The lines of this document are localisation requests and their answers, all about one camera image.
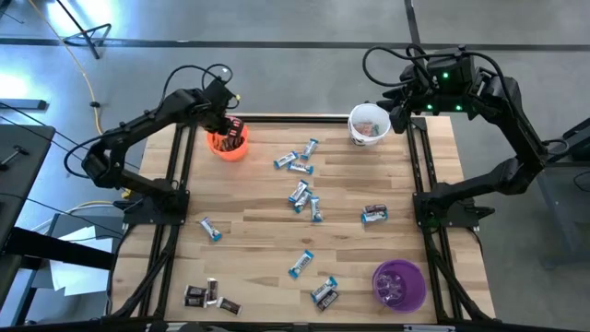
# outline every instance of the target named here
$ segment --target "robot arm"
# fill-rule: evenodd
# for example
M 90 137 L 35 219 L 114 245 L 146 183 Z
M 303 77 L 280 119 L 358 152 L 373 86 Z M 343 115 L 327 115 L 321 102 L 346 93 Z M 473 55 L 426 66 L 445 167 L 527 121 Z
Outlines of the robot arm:
M 178 89 L 156 109 L 144 111 L 136 119 L 120 123 L 119 128 L 106 131 L 90 147 L 82 168 L 98 187 L 124 187 L 146 196 L 165 196 L 174 191 L 170 182 L 149 180 L 124 169 L 127 150 L 171 124 L 199 124 L 209 132 L 226 135 L 231 122 L 225 113 L 233 97 L 225 83 L 218 79 L 213 79 L 204 90 Z
M 474 57 L 489 60 L 496 69 L 475 68 Z M 515 156 L 491 172 L 457 184 L 437 184 L 431 192 L 419 195 L 424 219 L 446 219 L 453 204 L 469 207 L 479 218 L 490 214 L 473 207 L 471 197 L 491 192 L 522 194 L 545 167 L 545 144 L 529 123 L 522 109 L 521 93 L 514 78 L 504 77 L 487 55 L 472 53 L 464 47 L 424 55 L 427 65 L 413 61 L 400 80 L 406 85 L 386 91 L 385 101 L 377 104 L 390 113 L 394 131 L 402 134 L 412 113 L 466 113 L 469 120 L 481 115 L 497 125 L 515 151 Z

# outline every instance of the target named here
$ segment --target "purple container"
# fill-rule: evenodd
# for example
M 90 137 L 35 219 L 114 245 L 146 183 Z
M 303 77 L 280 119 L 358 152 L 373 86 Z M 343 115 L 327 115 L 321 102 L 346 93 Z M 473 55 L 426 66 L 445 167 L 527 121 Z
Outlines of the purple container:
M 398 313 L 413 313 L 426 300 L 426 281 L 420 269 L 405 259 L 379 265 L 372 275 L 372 288 L 379 302 Z

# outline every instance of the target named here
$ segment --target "metal stand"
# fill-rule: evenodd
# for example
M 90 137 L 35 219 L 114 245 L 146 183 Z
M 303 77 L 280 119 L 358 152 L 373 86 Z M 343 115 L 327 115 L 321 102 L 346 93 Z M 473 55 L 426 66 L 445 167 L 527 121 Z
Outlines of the metal stand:
M 56 0 L 56 1 L 59 4 L 59 6 L 61 6 L 62 9 L 65 11 L 65 13 L 70 17 L 70 19 L 72 19 L 74 24 L 76 24 L 77 28 L 80 30 L 79 33 L 64 38 L 64 43 L 66 43 L 68 45 L 79 46 L 79 43 L 72 42 L 72 41 L 73 40 L 79 41 L 79 40 L 83 39 L 86 42 L 86 45 L 90 48 L 90 51 L 92 52 L 92 55 L 94 55 L 94 58 L 99 60 L 100 56 L 96 52 L 96 47 L 101 47 L 102 44 L 104 43 L 104 40 L 107 38 L 107 35 L 109 34 L 109 31 L 111 30 L 111 27 L 112 27 L 111 23 L 103 24 L 103 25 L 95 27 L 95 28 L 84 30 L 84 29 L 82 29 L 82 26 L 80 26 L 80 24 L 72 16 L 72 14 L 70 14 L 70 12 L 67 10 L 67 8 L 65 8 L 64 4 L 62 4 L 62 1 L 61 0 Z M 101 30 L 101 29 L 105 29 L 102 36 L 98 39 L 92 40 L 94 33 L 98 30 Z

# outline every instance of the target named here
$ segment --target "orange cup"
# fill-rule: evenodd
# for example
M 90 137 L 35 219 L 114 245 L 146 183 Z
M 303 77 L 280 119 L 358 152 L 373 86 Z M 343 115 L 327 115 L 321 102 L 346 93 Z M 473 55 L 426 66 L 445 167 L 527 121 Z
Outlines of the orange cup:
M 240 161 L 246 155 L 246 152 L 248 151 L 248 126 L 247 125 L 243 126 L 241 136 L 243 137 L 243 143 L 240 145 L 239 148 L 236 148 L 233 151 L 227 151 L 227 152 L 226 151 L 219 151 L 218 149 L 215 148 L 215 144 L 213 143 L 213 140 L 214 139 L 221 140 L 221 139 L 225 138 L 222 135 L 207 133 L 206 134 L 206 142 L 209 145 L 211 152 L 220 156 L 223 160 L 225 160 L 225 161 Z

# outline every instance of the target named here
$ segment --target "wooden tabletop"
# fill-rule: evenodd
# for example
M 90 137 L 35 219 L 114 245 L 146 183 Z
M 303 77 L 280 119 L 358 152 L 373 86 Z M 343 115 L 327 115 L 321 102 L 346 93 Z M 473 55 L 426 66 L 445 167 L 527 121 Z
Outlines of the wooden tabletop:
M 427 117 L 432 154 L 439 181 L 463 179 L 447 117 Z M 189 216 L 176 250 L 166 309 L 168 320 L 330 323 L 434 323 L 434 305 L 424 242 L 414 221 L 415 191 L 406 135 L 389 134 L 378 145 L 350 143 L 345 124 L 248 124 L 249 151 L 229 163 L 213 155 L 206 132 L 199 129 L 193 154 Z M 165 176 L 174 126 L 147 141 L 141 174 Z M 276 171 L 272 161 L 291 150 L 302 151 L 310 138 L 319 147 L 309 163 L 313 175 Z M 287 200 L 298 181 L 310 183 L 320 197 L 324 222 L 311 223 L 309 207 L 295 213 Z M 360 210 L 386 204 L 389 220 L 363 228 Z M 223 237 L 212 243 L 199 225 L 210 217 Z M 114 310 L 133 292 L 146 273 L 154 232 L 138 226 L 125 241 L 113 280 Z M 484 313 L 494 316 L 490 290 L 478 244 L 465 230 L 449 229 L 455 273 Z M 288 270 L 308 249 L 315 255 L 298 279 Z M 404 258 L 427 279 L 428 296 L 413 314 L 383 308 L 372 293 L 372 274 L 383 261 Z M 338 282 L 339 298 L 323 313 L 310 291 L 328 276 Z M 242 305 L 235 316 L 217 307 L 183 306 L 187 284 L 205 287 L 218 280 L 219 295 Z M 151 309 L 158 298 L 159 281 Z M 442 281 L 447 313 L 451 313 Z

